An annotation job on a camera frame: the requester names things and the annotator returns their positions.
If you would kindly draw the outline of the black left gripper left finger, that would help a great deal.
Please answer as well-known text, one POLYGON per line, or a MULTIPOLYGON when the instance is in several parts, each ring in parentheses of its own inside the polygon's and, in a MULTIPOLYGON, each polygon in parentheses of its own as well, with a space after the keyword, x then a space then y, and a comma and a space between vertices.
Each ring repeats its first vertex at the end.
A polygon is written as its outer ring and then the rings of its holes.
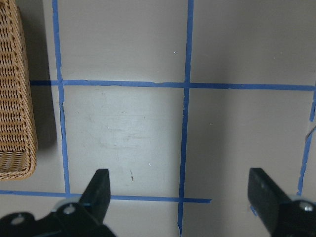
POLYGON ((103 224, 110 204, 110 176, 108 169, 98 169, 79 199, 85 223, 88 226, 103 224))

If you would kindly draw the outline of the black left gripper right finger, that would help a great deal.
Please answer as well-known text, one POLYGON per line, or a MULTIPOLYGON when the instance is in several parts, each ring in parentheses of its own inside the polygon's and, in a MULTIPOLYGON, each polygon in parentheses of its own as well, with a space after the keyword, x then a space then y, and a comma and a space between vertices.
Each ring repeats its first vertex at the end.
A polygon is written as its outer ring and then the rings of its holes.
POLYGON ((250 168, 248 200, 270 234, 282 226, 292 200, 261 168, 250 168))

